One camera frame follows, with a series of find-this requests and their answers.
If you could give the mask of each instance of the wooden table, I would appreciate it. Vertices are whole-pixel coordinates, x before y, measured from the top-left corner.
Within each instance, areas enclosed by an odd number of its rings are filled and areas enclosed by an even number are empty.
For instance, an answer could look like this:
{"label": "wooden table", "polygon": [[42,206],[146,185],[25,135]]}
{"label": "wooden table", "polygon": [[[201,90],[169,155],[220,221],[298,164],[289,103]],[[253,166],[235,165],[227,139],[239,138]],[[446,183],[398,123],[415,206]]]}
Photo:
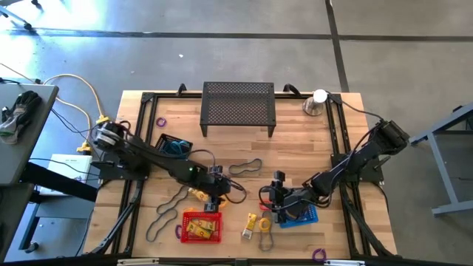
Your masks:
{"label": "wooden table", "polygon": [[[124,91],[118,110],[118,120],[128,120],[132,124],[132,132],[137,122],[141,94],[142,91]],[[363,109],[360,94],[344,93],[342,98],[355,108]],[[263,185],[270,184],[273,172],[285,172],[285,186],[291,187],[300,186],[317,171],[331,168],[330,155],[333,151],[326,113],[318,117],[307,116],[301,109],[302,103],[303,100],[276,100],[277,126],[272,138],[268,138],[268,128],[250,126],[209,127],[208,137],[203,137],[199,127],[200,99],[159,99],[157,117],[164,117],[168,124],[162,129],[154,127],[153,144],[162,133],[191,141],[194,143],[193,149],[213,151],[217,165],[224,166],[224,173],[228,173],[228,166],[231,164],[248,162],[257,157],[263,160],[263,167],[257,173],[232,177],[247,189],[248,197],[242,204],[229,204],[221,210],[224,231],[222,242],[218,245],[181,244],[176,239],[174,228],[182,222],[182,210],[189,207],[203,209],[203,203],[191,194],[178,205],[178,218],[161,231],[157,240],[146,241],[146,229],[157,218],[156,207],[170,200],[180,188],[167,172],[153,168],[143,190],[133,257],[309,259],[315,249],[325,248],[328,258],[348,258],[347,235],[338,189],[333,193],[331,206],[317,210],[319,222],[286,229],[273,225],[274,248],[271,252],[258,249],[259,229],[256,229],[257,233],[253,234],[250,241],[241,237],[248,213],[262,213],[258,206],[258,190]],[[147,110],[145,115],[144,129],[148,126],[149,112]],[[344,107],[344,113],[350,143],[354,146],[368,130],[367,121],[363,114],[347,107]],[[193,154],[191,159],[211,165],[211,158],[205,153]],[[112,181],[99,191],[84,252],[96,247],[114,225],[123,184],[124,181],[121,180]],[[384,246],[396,253],[383,195],[373,184],[360,184],[360,192],[368,225]],[[229,196],[238,199],[241,194],[233,190]],[[129,222],[124,226],[120,249],[125,245],[128,227]],[[360,233],[356,225],[354,231],[358,250],[361,250]]]}

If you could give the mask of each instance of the gray floor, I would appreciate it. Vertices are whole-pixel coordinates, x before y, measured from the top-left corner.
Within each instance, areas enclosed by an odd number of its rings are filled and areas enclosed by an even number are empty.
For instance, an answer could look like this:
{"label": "gray floor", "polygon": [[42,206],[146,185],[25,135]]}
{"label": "gray floor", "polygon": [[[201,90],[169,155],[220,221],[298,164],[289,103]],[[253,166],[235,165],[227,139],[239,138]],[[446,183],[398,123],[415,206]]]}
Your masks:
{"label": "gray floor", "polygon": [[[35,27],[75,30],[330,33],[322,0],[40,2],[43,12],[28,1],[12,4],[9,9]],[[333,0],[333,8],[340,34],[473,33],[473,2],[466,0]],[[0,28],[11,27],[7,19],[0,18]],[[30,77],[44,80],[60,73],[84,76],[97,88],[105,112],[111,116],[116,114],[124,89],[176,89],[180,83],[201,89],[203,81],[270,81],[276,88],[292,83],[303,91],[341,90],[332,41],[3,34],[0,43],[1,61]],[[341,51],[350,91],[362,94],[367,110],[395,120],[409,134],[429,128],[473,99],[471,42],[342,41]],[[0,76],[14,78],[6,69],[0,69]],[[98,116],[93,96],[83,84],[66,78],[56,83],[62,98]],[[59,103],[55,109],[78,128],[86,128],[82,114]],[[368,120],[371,125],[375,122],[371,117]],[[63,136],[63,142],[51,142]],[[50,117],[34,156],[74,153],[80,143],[80,136]],[[407,148],[384,166],[384,173],[399,254],[470,264],[473,211],[441,218],[431,214],[430,208],[448,203],[448,197],[430,147],[420,144]],[[461,197],[470,196],[473,182],[457,185],[462,188]],[[40,242],[41,250],[24,254],[11,248],[7,260],[75,254],[85,219],[43,219],[40,223],[44,227],[38,228],[34,239]],[[47,233],[49,228],[55,233]]]}

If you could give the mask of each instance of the blue plastic basket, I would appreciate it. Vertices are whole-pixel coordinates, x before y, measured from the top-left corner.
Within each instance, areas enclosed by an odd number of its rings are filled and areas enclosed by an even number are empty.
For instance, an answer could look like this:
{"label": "blue plastic basket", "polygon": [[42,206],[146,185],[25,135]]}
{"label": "blue plastic basket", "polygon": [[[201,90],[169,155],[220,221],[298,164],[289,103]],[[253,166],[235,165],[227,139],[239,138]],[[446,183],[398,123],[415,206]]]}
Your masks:
{"label": "blue plastic basket", "polygon": [[289,218],[286,219],[285,223],[280,223],[279,226],[281,228],[291,228],[294,226],[300,225],[307,225],[310,223],[318,222],[319,218],[317,217],[316,207],[314,205],[309,205],[307,211],[302,214],[298,219],[291,220]]}

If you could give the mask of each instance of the red plastic basket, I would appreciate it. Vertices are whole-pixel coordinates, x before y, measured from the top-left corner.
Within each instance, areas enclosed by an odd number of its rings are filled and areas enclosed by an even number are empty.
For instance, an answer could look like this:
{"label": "red plastic basket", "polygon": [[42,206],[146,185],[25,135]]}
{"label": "red plastic basket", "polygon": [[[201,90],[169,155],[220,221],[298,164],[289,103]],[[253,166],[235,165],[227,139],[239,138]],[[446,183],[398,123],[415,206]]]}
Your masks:
{"label": "red plastic basket", "polygon": [[[209,222],[215,222],[215,231],[212,232],[210,239],[203,239],[199,236],[189,233],[186,228],[192,219],[203,219]],[[180,238],[181,243],[200,243],[212,244],[222,241],[222,214],[205,213],[205,212],[185,212],[183,214],[183,232]]]}

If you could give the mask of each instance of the metal mesh platform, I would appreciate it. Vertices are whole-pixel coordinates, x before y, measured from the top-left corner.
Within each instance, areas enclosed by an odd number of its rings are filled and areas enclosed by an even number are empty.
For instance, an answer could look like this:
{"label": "metal mesh platform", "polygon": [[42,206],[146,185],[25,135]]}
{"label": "metal mesh platform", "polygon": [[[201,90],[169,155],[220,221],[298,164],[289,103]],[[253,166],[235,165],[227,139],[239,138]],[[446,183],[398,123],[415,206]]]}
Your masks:
{"label": "metal mesh platform", "polygon": [[205,82],[200,126],[276,126],[273,83]]}

